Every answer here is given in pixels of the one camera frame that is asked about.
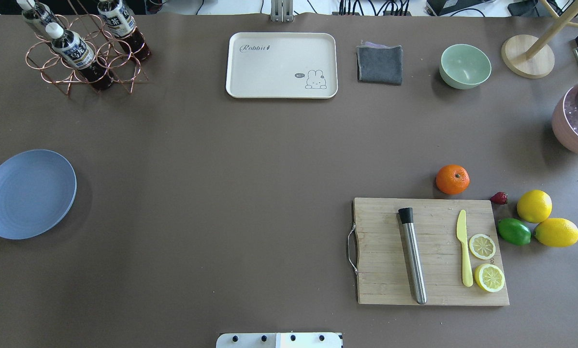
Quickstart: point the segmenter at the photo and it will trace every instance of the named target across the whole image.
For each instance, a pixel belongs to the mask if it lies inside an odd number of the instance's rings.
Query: white bottle cap
[[[33,6],[35,6],[35,0],[16,0],[18,2],[21,9],[30,10]]]
[[[60,38],[63,36],[63,28],[55,22],[49,23],[46,26],[46,33],[51,38]]]

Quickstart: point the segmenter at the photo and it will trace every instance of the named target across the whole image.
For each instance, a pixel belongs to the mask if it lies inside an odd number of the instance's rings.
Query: stainless steel muddler
[[[424,276],[422,275],[418,240],[416,239],[416,231],[413,227],[413,209],[410,207],[399,209],[399,216],[403,224],[406,248],[409,253],[414,296],[416,302],[423,305],[426,303],[426,286],[424,285]]]

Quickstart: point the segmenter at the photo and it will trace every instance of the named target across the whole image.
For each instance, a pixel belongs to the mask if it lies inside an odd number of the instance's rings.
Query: lemon slice
[[[488,292],[497,292],[504,287],[504,272],[494,264],[484,263],[476,267],[474,279],[478,286]]]
[[[488,260],[495,255],[495,242],[487,235],[473,235],[469,244],[472,254],[481,260]]]

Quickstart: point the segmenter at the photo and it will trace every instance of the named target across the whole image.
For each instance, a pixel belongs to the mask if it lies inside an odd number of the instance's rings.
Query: blue plate
[[[62,220],[76,195],[70,162],[51,150],[29,150],[0,165],[0,236],[25,239]]]

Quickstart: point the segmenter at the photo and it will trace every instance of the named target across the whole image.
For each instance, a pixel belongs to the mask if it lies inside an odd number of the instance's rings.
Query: wooden cutting board
[[[490,260],[478,259],[470,253],[472,272],[486,262],[504,271],[490,201],[397,198],[355,198],[353,201],[358,248],[358,303],[419,305],[411,295],[411,273],[406,266],[404,236],[398,214],[399,209],[405,207],[413,208],[428,296],[426,305],[510,304],[506,286],[490,293],[479,288],[476,282],[466,287],[461,281],[461,243],[456,236],[461,209],[467,212],[468,239],[483,233],[496,244],[495,256]]]

